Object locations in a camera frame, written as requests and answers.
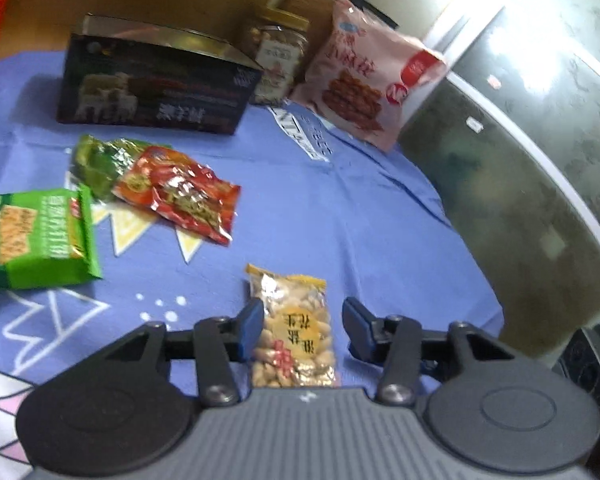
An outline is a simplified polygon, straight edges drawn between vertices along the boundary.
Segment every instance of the yellow lid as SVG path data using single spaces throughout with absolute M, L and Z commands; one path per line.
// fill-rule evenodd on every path
M 256 11 L 256 15 L 269 22 L 279 23 L 282 27 L 293 28 L 306 32 L 309 28 L 309 20 L 286 12 L 286 10 L 272 9 L 271 7 L 260 7 Z

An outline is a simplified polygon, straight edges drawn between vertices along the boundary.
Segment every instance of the lightning bolt symbol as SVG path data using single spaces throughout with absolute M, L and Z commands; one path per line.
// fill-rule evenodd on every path
M 33 348 L 35 348 L 42 340 L 41 337 L 36 336 L 28 336 L 22 335 L 19 333 L 14 333 L 13 330 L 19 327 L 22 323 L 24 323 L 27 319 L 32 316 L 35 316 L 41 310 L 45 309 L 45 305 L 41 303 L 36 303 L 35 301 L 26 300 L 25 298 L 18 296 L 14 292 L 8 290 L 7 294 L 11 297 L 11 299 L 17 301 L 22 306 L 26 307 L 26 311 L 18 316 L 16 319 L 7 323 L 4 327 L 2 327 L 2 335 L 10 340 L 10 341 L 18 341 L 24 343 L 24 346 L 20 349 L 16 358 L 13 362 L 13 370 L 11 371 L 11 375 L 14 377 L 19 376 L 23 373 L 24 370 L 32 367 L 35 363 L 40 361 L 43 357 L 49 355 L 53 350 L 55 350 L 60 344 L 62 344 L 71 334 L 73 334 L 80 327 L 85 325 L 91 318 L 97 316 L 104 310 L 107 310 L 110 307 L 109 303 L 104 303 L 103 301 L 94 300 L 93 298 L 88 298 L 74 290 L 68 288 L 60 288 L 58 289 L 60 292 L 64 294 L 68 294 L 69 296 L 73 296 L 74 298 L 78 298 L 83 301 L 89 301 L 90 303 L 95 304 L 95 307 L 88 311 L 86 314 L 80 316 L 73 324 L 69 327 L 64 328 L 62 326 L 62 319 L 60 317 L 60 312 L 58 310 L 58 301 L 56 298 L 55 290 L 48 290 L 46 293 L 49 298 L 49 310 L 51 311 L 51 317 L 54 323 L 54 329 L 56 330 L 56 337 L 43 346 L 40 350 L 38 350 L 34 355 L 27 358 L 29 352 Z

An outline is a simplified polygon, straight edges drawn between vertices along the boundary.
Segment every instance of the gray gripper base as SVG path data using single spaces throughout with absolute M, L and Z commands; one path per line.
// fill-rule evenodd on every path
M 27 480 L 67 477 L 36 468 Z M 363 390 L 257 389 L 207 410 L 160 460 L 112 480 L 498 480 L 435 443 L 417 416 Z M 525 479 L 590 480 L 579 466 Z

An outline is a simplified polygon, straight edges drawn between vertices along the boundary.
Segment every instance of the bag of peanuts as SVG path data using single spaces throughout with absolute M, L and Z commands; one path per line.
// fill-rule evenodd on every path
M 337 0 L 331 37 L 291 100 L 388 152 L 400 134 L 402 105 L 411 90 L 445 70 L 440 54 L 419 40 L 395 32 L 349 0 Z
M 280 276 L 247 265 L 251 297 L 264 304 L 264 327 L 253 352 L 254 388 L 335 386 L 335 355 L 327 283 L 311 276 Z

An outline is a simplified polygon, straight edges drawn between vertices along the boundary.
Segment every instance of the blue tablecloth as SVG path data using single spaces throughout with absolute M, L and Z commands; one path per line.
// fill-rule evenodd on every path
M 346 296 L 378 316 L 404 314 L 427 329 L 444 330 L 456 319 L 492 334 L 501 329 L 501 307 L 436 191 L 398 150 L 384 155 L 293 104 L 287 109 L 318 156 L 261 107 L 248 108 L 234 136 L 59 124 L 62 64 L 55 52 L 0 62 L 0 193 L 62 187 L 83 133 L 169 143 L 242 186 L 234 241 L 228 248 L 204 243 L 186 263 L 173 226 L 158 222 L 115 256 L 110 219 L 99 223 L 103 280 L 0 293 L 0 398 L 26 390 L 20 381 L 48 380 L 144 320 L 184 330 L 203 317 L 235 314 L 246 300 L 248 262 L 327 280 L 342 383 L 364 384 L 371 394 L 379 371 L 347 355 Z M 172 381 L 194 392 L 191 363 L 175 364 Z M 4 431 L 13 433 L 13 417 L 5 420 Z M 8 456 L 4 449 L 0 455 Z

